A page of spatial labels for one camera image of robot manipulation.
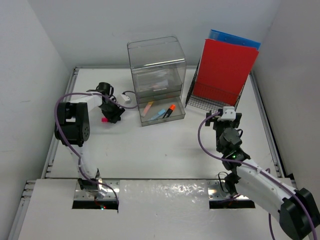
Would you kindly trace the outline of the pink black highlighter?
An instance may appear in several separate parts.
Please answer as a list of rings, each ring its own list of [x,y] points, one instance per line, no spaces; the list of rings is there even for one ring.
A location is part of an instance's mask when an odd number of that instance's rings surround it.
[[[101,122],[102,122],[102,123],[108,123],[108,122],[109,122],[109,119],[106,118],[106,117],[102,117],[102,118],[101,118]]]

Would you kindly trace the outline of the orange cap clear marker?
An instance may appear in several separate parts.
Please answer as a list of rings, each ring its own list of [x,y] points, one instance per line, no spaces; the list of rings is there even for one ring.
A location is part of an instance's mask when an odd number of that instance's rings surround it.
[[[148,111],[150,110],[150,108],[152,107],[153,103],[154,103],[154,101],[150,101],[150,102],[148,102],[148,103],[146,104],[146,106],[144,107],[144,109],[143,109],[143,111],[142,111],[142,113],[141,113],[141,116],[142,116],[143,118],[147,115],[147,113],[148,113]]]

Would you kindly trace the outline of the blue cap clear marker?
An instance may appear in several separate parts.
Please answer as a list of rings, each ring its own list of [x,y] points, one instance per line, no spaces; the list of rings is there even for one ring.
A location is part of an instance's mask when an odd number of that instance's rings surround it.
[[[157,114],[155,114],[153,117],[151,117],[149,120],[153,121],[153,120],[157,120],[159,119],[161,116],[163,116],[166,113],[165,109],[160,110]]]

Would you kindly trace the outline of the orange black highlighter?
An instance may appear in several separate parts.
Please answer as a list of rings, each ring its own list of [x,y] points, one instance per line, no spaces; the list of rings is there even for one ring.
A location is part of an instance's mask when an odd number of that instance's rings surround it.
[[[173,113],[173,111],[175,110],[175,108],[176,108],[176,105],[175,104],[172,104],[168,109],[167,109],[167,111],[164,113],[164,115],[163,115],[163,119],[164,118],[168,118],[172,113]]]

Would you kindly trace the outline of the clear plastic drawer organizer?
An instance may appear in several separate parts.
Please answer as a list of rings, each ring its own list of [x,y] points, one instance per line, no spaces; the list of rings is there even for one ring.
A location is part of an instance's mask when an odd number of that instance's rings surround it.
[[[174,35],[127,44],[130,71],[140,123],[143,127],[184,119],[182,93],[187,63],[178,38]],[[148,102],[154,101],[145,117],[141,116]],[[175,105],[168,118],[150,120],[160,110]]]

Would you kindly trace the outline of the red folder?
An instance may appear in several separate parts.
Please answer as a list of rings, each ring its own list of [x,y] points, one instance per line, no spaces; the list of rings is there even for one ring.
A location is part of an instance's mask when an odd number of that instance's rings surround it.
[[[206,39],[197,81],[221,90],[239,94],[256,61],[254,47]]]

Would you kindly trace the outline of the blue folder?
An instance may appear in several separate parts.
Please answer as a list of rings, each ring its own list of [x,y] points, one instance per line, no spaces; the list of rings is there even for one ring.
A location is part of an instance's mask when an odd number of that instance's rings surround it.
[[[211,40],[216,40],[216,41],[220,41],[228,44],[256,48],[256,50],[259,50],[261,46],[260,42],[243,38],[237,35],[232,35],[226,32],[214,30],[214,29],[210,30],[208,38]]]

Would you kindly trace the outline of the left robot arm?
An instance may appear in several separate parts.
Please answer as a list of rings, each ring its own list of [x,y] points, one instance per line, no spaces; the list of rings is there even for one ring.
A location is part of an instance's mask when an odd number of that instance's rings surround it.
[[[103,199],[112,187],[103,183],[99,169],[90,157],[86,144],[91,131],[89,113],[100,108],[106,121],[115,124],[121,120],[125,109],[117,104],[114,88],[106,82],[100,82],[95,89],[79,95],[80,98],[72,101],[57,101],[54,135],[67,147],[76,164],[80,189]]]

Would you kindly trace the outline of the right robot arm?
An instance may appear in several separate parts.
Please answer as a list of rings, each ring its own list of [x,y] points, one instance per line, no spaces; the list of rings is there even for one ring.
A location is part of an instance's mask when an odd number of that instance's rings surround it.
[[[292,240],[309,234],[317,238],[320,211],[312,193],[281,182],[256,163],[241,145],[243,130],[239,128],[241,113],[234,107],[223,107],[217,113],[206,113],[202,126],[213,126],[219,160],[229,174],[224,186],[230,195],[243,195],[267,211]]]

